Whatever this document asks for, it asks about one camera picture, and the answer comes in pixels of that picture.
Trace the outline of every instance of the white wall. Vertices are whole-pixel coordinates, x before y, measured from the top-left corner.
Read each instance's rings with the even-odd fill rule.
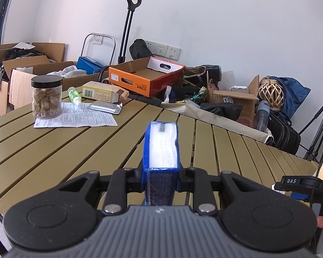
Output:
[[[34,40],[65,42],[66,59],[77,60],[88,33],[109,34],[117,61],[126,12],[126,0],[42,0]],[[256,74],[296,78],[312,89],[292,118],[297,131],[323,104],[323,0],[142,0],[129,45],[136,38],[180,47],[187,66],[233,70],[239,85]],[[87,53],[107,64],[108,49],[90,44]],[[303,133],[304,146],[319,122]]]
[[[10,0],[4,20],[2,44],[33,41],[40,1]]]

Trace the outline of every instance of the hand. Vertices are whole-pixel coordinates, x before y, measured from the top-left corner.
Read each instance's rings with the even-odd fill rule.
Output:
[[[323,216],[317,216],[317,227],[323,229]]]

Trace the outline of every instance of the woven basket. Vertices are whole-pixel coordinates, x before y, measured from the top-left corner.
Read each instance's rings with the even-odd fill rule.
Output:
[[[266,100],[272,110],[281,110],[283,107],[283,87],[275,79],[264,78],[258,88],[258,95]]]

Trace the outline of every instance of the black jar lid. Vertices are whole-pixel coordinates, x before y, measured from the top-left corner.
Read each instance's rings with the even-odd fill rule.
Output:
[[[48,89],[62,85],[63,77],[58,75],[38,75],[31,79],[33,88]]]

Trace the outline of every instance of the metal screw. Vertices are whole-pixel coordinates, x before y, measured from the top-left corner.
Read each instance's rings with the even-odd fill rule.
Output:
[[[208,213],[208,212],[214,211],[215,210],[215,206],[212,205],[212,204],[201,204],[201,205],[199,205],[199,210],[201,212]]]
[[[110,204],[104,207],[104,211],[107,213],[118,213],[121,210],[121,207],[117,204]]]

